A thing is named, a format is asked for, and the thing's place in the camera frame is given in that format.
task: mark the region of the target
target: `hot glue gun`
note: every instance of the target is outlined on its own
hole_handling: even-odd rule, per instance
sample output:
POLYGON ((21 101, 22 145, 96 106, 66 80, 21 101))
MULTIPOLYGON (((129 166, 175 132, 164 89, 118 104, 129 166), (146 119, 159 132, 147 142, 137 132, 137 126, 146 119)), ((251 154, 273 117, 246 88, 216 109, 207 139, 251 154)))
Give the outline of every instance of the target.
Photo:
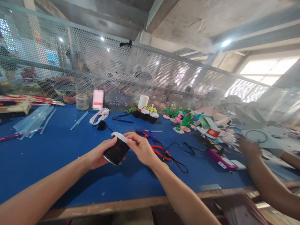
POLYGON ((144 134, 146 138, 150 138, 153 143, 156 143, 157 142, 157 139, 156 137, 152 134, 151 130, 143 130, 143 129, 138 129, 135 131, 137 134, 144 134))

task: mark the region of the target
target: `black cup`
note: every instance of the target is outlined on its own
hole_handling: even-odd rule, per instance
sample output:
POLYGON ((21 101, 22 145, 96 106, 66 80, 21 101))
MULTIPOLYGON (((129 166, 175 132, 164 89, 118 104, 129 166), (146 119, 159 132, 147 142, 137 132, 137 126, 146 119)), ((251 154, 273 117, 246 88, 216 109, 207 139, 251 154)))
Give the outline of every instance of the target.
POLYGON ((147 108, 148 106, 144 106, 144 107, 142 108, 142 110, 141 110, 141 113, 140 113, 140 118, 141 118, 142 120, 147 120, 148 115, 149 115, 149 113, 150 113, 149 110, 144 109, 145 107, 147 108))
POLYGON ((103 156, 110 163, 118 165, 129 150, 127 138, 118 132, 112 133, 112 138, 117 137, 117 142, 114 146, 108 148, 103 156))
POLYGON ((157 121, 159 117, 159 114, 157 114, 157 112, 152 112, 149 114, 148 116, 148 121, 152 124, 155 124, 155 122, 157 121))

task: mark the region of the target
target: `hand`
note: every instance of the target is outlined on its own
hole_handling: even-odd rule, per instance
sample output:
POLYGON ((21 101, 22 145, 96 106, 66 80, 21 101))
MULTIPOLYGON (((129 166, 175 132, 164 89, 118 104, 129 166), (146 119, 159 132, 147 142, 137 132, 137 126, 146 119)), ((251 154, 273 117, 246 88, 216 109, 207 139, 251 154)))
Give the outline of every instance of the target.
POLYGON ((262 156, 262 152, 260 151, 260 149, 258 147, 258 143, 253 143, 246 139, 240 140, 240 151, 242 153, 244 153, 244 155, 247 157, 247 159, 262 156))
POLYGON ((151 168, 161 162, 145 137, 141 137, 135 132, 128 132, 124 136, 128 139, 127 145, 144 165, 151 168))
POLYGON ((105 140, 100 145, 95 147, 93 150, 89 151, 82 157, 86 159, 88 163, 88 167, 93 170, 100 166, 103 166, 108 163, 108 161, 103 157, 104 152, 114 146, 117 142, 117 137, 114 137, 113 139, 105 140))

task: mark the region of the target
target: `table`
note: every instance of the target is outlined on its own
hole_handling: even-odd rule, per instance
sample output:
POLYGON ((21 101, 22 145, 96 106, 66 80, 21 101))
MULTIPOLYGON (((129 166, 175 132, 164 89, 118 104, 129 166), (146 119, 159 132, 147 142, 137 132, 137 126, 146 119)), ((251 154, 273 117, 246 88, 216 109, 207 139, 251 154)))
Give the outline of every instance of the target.
MULTIPOLYGON (((36 133, 32 138, 0 143, 0 181, 2 184, 0 185, 0 203, 111 137, 109 129, 97 131, 96 127, 89 124, 89 119, 95 112, 89 112, 80 124, 70 130, 84 112, 77 110, 74 105, 56 106, 56 108, 57 111, 42 135, 36 133)), ((126 133, 138 128, 162 130, 163 132, 156 133, 156 137, 164 147, 174 141, 179 144, 185 141, 195 148, 204 150, 202 144, 191 133, 181 135, 174 132, 172 123, 162 116, 157 124, 150 124, 131 115, 125 118, 133 121, 133 124, 112 120, 113 116, 121 114, 123 113, 110 112, 105 119, 113 131, 126 133)), ((2 125, 0 137, 14 134, 12 126, 21 119, 21 117, 12 118, 11 122, 2 125)), ((189 173, 182 173, 174 162, 167 162, 170 169, 200 198, 255 190, 246 170, 228 173, 206 153, 196 152, 196 156, 192 156, 176 145, 168 151, 176 160, 188 167, 189 173), (222 189, 204 192, 202 186, 209 184, 218 184, 222 189)), ((229 152, 225 152, 229 159, 236 159, 246 164, 242 154, 231 149, 229 152)), ((278 174, 287 177, 288 180, 280 179, 285 181, 288 187, 297 186, 292 182, 300 180, 300 174, 297 171, 271 163, 267 165, 278 174)), ((107 164, 84 175, 53 205, 43 220, 131 210, 164 203, 168 203, 168 200, 160 182, 149 168, 140 163, 135 153, 129 150, 122 165, 107 164)))

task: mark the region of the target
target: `white power bank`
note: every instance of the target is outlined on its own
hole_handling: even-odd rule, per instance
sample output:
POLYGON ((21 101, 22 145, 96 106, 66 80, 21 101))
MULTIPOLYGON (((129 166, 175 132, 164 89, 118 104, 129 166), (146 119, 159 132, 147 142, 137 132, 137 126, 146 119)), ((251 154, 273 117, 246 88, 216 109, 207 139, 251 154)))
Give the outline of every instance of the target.
POLYGON ((237 161, 237 160, 230 160, 231 162, 233 162, 235 165, 237 165, 237 170, 243 170, 243 169, 246 169, 246 167, 243 165, 243 164, 241 164, 239 161, 237 161))

